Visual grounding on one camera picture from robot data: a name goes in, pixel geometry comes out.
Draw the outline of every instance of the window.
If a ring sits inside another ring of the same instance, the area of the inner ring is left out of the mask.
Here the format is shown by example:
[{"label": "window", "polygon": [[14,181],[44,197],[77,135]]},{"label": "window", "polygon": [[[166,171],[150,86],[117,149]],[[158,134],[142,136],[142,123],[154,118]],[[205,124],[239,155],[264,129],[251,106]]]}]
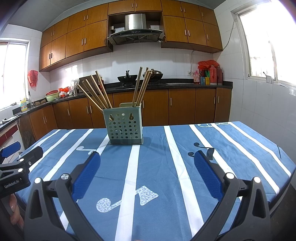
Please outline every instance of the window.
[{"label": "window", "polygon": [[273,0],[237,15],[246,40],[249,77],[266,74],[296,85],[296,76],[291,73],[296,66],[296,23],[285,7]]},{"label": "window", "polygon": [[26,43],[0,42],[0,109],[26,98]]}]

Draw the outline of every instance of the blue tablecloth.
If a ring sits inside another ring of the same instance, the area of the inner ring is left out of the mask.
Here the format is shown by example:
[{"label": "blue tablecloth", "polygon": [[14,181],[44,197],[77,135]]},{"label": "blue tablecloth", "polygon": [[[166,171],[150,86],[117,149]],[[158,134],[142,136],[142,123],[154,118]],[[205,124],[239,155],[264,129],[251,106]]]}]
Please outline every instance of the blue tablecloth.
[{"label": "blue tablecloth", "polygon": [[[190,240],[207,220],[217,200],[205,186],[188,152],[214,147],[213,161],[238,178],[262,180],[271,202],[284,188],[295,164],[273,142],[241,122],[143,127],[143,145],[110,145],[106,129],[53,130],[39,145],[43,157],[30,167],[29,178],[57,179],[85,162],[93,150],[98,169],[78,205],[105,241]],[[26,203],[30,187],[17,195]],[[73,233],[59,201],[63,226]],[[222,230],[227,231],[240,204]]]}]

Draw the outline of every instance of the ceiling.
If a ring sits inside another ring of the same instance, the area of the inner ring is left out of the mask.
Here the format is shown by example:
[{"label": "ceiling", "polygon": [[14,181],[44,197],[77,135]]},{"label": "ceiling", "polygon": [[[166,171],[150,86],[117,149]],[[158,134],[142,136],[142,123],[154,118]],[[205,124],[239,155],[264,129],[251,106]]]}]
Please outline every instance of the ceiling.
[{"label": "ceiling", "polygon": [[[44,31],[61,13],[70,8],[81,4],[80,8],[77,8],[81,11],[90,5],[96,6],[110,1],[112,0],[27,0],[10,19],[9,24]],[[184,1],[214,9],[225,0]]]}]

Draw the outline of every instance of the pink bottle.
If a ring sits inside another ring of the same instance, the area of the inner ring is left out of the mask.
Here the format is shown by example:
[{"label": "pink bottle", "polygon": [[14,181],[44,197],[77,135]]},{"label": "pink bottle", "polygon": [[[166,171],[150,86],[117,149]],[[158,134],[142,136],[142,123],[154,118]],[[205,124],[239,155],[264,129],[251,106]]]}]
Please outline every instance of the pink bottle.
[{"label": "pink bottle", "polygon": [[220,68],[220,66],[217,67],[217,84],[223,84],[222,69]]},{"label": "pink bottle", "polygon": [[212,65],[209,70],[210,70],[210,85],[217,85],[217,70],[216,70],[216,68]]}]

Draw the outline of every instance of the chopstick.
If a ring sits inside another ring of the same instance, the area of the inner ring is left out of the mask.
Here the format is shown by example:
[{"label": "chopstick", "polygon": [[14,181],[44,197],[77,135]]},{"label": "chopstick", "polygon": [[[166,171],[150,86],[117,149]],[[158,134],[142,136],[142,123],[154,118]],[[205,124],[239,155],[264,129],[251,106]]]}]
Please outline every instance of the chopstick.
[{"label": "chopstick", "polygon": [[92,74],[90,75],[90,78],[91,78],[92,82],[94,83],[96,89],[98,90],[100,96],[102,97],[105,108],[108,108],[108,103],[107,103],[107,101],[105,100],[105,97],[103,96],[103,94],[102,94],[102,92],[101,92],[101,90],[100,90],[98,84],[97,84],[96,81],[94,80]]},{"label": "chopstick", "polygon": [[88,91],[91,93],[91,95],[94,97],[95,101],[97,102],[97,105],[100,106],[102,109],[106,109],[105,105],[99,99],[98,95],[96,94],[96,92],[94,91],[94,89],[92,88],[90,83],[87,80],[85,80],[85,81],[83,80],[82,83],[88,89]]},{"label": "chopstick", "polygon": [[109,98],[108,98],[108,96],[107,96],[106,90],[105,90],[105,88],[104,88],[104,86],[103,86],[103,83],[102,83],[101,77],[100,77],[99,72],[98,72],[97,70],[96,70],[96,75],[97,75],[97,77],[98,77],[98,79],[99,79],[100,85],[102,86],[103,93],[104,93],[104,95],[105,95],[105,97],[106,97],[106,100],[108,101],[108,105],[109,105],[110,108],[112,108],[112,105],[111,105],[110,100],[109,100]]},{"label": "chopstick", "polygon": [[78,87],[82,90],[82,92],[87,96],[87,98],[89,98],[93,103],[94,105],[99,109],[100,112],[103,113],[103,110],[96,104],[96,102],[86,93],[86,91],[80,86],[78,85]]},{"label": "chopstick", "polygon": [[135,101],[136,101],[136,97],[137,97],[137,91],[139,88],[139,83],[140,83],[140,78],[141,78],[141,74],[142,74],[142,69],[143,67],[140,67],[139,69],[139,73],[138,73],[138,78],[137,78],[137,82],[136,82],[136,87],[135,87],[135,93],[133,94],[133,102],[132,102],[132,107],[134,107],[135,105]]},{"label": "chopstick", "polygon": [[146,87],[148,85],[150,76],[151,76],[151,72],[147,70],[143,84],[142,84],[142,86],[144,86],[144,87],[143,87],[142,92],[139,93],[139,100],[137,101],[136,106],[140,106],[140,103],[142,102],[142,99],[144,97],[144,93],[145,93]]},{"label": "chopstick", "polygon": [[[146,67],[146,70],[145,70],[144,80],[145,80],[145,77],[146,77],[146,73],[147,73],[147,71],[148,71],[148,67]],[[140,98],[140,93],[143,91],[144,80],[143,80],[143,82],[142,82],[142,85],[141,85],[140,92],[139,92],[139,95],[138,95],[138,97],[137,97],[137,101],[136,101],[136,103],[138,103],[138,100],[139,100],[139,98]]]}]

